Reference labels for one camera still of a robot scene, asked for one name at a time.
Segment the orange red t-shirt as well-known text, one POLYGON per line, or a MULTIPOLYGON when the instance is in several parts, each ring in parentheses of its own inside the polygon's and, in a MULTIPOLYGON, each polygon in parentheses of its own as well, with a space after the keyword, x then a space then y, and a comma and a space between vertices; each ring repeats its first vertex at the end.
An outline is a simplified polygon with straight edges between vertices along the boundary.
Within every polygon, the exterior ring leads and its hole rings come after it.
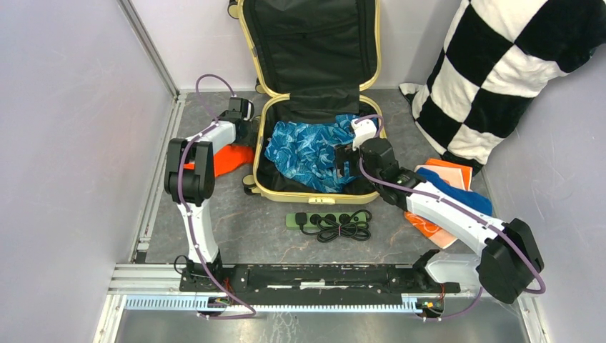
POLYGON ((252 164, 254 152, 251 147, 228 144, 221 148, 213 159, 214 177, 233 172, 245 164, 252 164))

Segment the green power strip with cable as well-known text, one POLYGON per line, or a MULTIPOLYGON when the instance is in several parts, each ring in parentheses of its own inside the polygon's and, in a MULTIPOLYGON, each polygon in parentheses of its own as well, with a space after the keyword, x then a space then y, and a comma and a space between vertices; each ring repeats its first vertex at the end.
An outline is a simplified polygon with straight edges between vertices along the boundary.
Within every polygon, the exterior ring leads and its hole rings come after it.
POLYGON ((295 212, 286 215, 285 224, 288 229, 298 229, 320 243, 329 243, 339 237, 365 242, 372 236, 371 220, 372 214, 366 209, 355 212, 295 212))

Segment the yellow hard-shell suitcase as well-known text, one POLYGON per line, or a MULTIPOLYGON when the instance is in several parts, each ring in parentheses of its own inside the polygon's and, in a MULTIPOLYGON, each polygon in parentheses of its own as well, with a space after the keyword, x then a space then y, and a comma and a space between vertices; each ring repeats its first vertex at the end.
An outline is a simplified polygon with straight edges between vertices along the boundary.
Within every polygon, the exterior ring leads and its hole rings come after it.
POLYGON ((378 1, 231 1, 229 15, 244 33, 257 73, 257 91, 268 95, 255 121, 255 157, 244 191, 274 202, 372 202, 367 181, 321 193, 288 179, 265 157, 279 122, 328 124, 339 114, 381 114, 364 95, 382 67, 378 1))

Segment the orange white towel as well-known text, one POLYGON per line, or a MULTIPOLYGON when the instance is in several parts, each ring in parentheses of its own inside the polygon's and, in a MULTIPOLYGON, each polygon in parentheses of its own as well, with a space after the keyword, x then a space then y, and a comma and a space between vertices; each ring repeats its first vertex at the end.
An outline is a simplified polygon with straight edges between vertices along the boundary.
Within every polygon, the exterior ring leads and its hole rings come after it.
MULTIPOLYGON (((440 179, 456 189, 470 190, 472 181, 471 167, 438 161, 437 159, 428 159, 425 164, 416 166, 414 170, 418 172, 421 168, 435 172, 440 179)), ((404 217, 414 228, 418 229, 440 249, 446 249, 457 241, 457 238, 442 227, 416 214, 405 212, 404 217)))

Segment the blue cloth garment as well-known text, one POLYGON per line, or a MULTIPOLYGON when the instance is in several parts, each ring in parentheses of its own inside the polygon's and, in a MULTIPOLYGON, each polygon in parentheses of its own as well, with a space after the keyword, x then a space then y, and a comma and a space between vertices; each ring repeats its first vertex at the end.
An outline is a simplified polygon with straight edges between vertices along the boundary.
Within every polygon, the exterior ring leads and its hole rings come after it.
POLYGON ((429 169, 420 168, 417 173, 449 197, 452 197, 453 199, 485 215, 492 215, 492 202, 487 197, 484 197, 474 191, 467 191, 450 186, 445 180, 440 178, 436 172, 430 171, 429 169))

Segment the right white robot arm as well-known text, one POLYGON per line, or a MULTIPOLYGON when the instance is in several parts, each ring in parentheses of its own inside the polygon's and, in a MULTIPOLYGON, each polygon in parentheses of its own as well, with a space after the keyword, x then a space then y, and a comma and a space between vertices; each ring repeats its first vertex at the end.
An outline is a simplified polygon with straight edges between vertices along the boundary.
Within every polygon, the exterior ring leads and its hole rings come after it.
POLYGON ((445 282, 476 282, 506 304, 523 293, 546 292, 540 275, 545 263, 526 222, 504 222, 452 198, 426 177, 401 167, 384 138, 337 146, 334 164, 338 176, 362 175, 386 203, 429 220, 472 250, 460 257, 432 255, 412 273, 419 290, 430 292, 445 282))

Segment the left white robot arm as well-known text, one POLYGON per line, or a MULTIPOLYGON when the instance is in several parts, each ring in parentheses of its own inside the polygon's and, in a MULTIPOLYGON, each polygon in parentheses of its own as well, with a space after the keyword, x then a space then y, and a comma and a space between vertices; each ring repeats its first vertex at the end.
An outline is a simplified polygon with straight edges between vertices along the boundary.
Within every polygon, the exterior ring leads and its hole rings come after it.
POLYGON ((224 147, 249 138, 253 116, 253 103, 233 96, 227 109, 207 128, 168 143, 164 191, 181 212, 189 243, 188 258, 195 264, 211 264, 219 256, 209 210, 215 186, 214 156, 224 147))

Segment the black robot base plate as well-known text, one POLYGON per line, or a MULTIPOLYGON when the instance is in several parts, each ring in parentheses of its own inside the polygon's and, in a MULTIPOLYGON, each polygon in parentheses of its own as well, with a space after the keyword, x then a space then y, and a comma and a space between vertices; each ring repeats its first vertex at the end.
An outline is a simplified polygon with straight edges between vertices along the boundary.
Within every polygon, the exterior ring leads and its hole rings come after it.
POLYGON ((199 264, 178 268, 186 293, 227 295, 230 304, 250 306, 391 305, 402 294, 423 297, 458 294, 455 282, 439 284, 411 264, 199 264))

